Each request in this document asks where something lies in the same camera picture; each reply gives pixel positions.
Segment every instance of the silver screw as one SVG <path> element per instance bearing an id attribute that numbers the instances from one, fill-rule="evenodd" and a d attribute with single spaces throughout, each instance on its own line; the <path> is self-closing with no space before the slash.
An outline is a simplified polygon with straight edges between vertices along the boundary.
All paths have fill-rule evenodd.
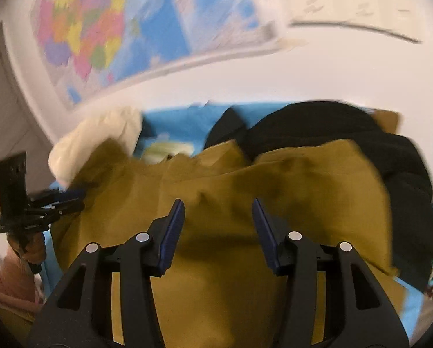
<path id="1" fill-rule="evenodd" d="M 148 235 L 147 233 L 139 233 L 136 236 L 136 241 L 138 242 L 147 242 L 150 239 L 150 235 Z"/>
<path id="2" fill-rule="evenodd" d="M 99 248 L 99 246 L 97 246 L 96 243 L 90 243 L 86 246 L 86 251 L 93 253 L 93 252 L 96 252 L 98 248 Z"/>
<path id="3" fill-rule="evenodd" d="M 300 241 L 302 239 L 302 234 L 300 234 L 298 231 L 292 231 L 288 234 L 288 237 L 293 241 Z"/>
<path id="4" fill-rule="evenodd" d="M 345 251 L 345 252 L 352 251 L 352 245 L 351 245 L 350 243 L 348 243 L 348 242 L 342 242 L 342 243 L 339 245 L 339 248 L 340 248 L 341 250 Z"/>

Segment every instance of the hand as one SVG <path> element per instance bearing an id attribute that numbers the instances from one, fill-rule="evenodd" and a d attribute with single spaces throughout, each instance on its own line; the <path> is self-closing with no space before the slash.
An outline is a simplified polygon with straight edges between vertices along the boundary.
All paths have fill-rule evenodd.
<path id="1" fill-rule="evenodd" d="M 7 234 L 8 244 L 20 255 L 20 258 L 32 264 L 41 264 L 46 260 L 46 244 L 44 243 L 44 234 L 36 233 L 28 236 L 28 244 L 21 247 L 18 240 L 12 234 Z"/>

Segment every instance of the brown cloth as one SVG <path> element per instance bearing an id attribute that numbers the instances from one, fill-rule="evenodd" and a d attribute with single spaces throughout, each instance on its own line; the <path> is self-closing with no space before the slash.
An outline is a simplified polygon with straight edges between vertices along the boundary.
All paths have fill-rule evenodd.
<path id="1" fill-rule="evenodd" d="M 285 280 L 265 264 L 251 216 L 256 197 L 313 241 L 334 246 L 351 242 L 374 265 L 397 310 L 403 302 L 404 290 L 390 276 L 386 190 L 349 140 L 276 150 L 252 166 L 234 142 L 194 158 L 178 155 L 148 166 L 109 140 L 92 154 L 73 187 L 86 184 L 91 188 L 85 210 L 51 228 L 62 269 L 86 244 L 122 244 L 167 215 L 176 198 L 185 203 L 185 226 L 172 267 L 164 278 L 152 278 L 169 348 L 271 345 Z M 113 328 L 121 341 L 118 283 L 113 289 Z"/>

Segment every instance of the map poster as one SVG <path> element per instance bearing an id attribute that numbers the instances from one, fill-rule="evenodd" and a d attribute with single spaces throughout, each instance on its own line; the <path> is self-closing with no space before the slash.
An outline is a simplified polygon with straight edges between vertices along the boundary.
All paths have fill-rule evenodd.
<path id="1" fill-rule="evenodd" d="M 31 22 L 70 107 L 132 76 L 253 51 L 272 39 L 254 0 L 36 0 Z"/>

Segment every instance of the gray door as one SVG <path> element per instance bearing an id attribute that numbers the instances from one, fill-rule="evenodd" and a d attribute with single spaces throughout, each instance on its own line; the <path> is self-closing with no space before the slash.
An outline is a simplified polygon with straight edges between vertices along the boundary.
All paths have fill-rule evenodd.
<path id="1" fill-rule="evenodd" d="M 0 25 L 0 159 L 26 151 L 27 189 L 38 191 L 54 180 L 48 167 L 51 147 L 13 76 Z"/>

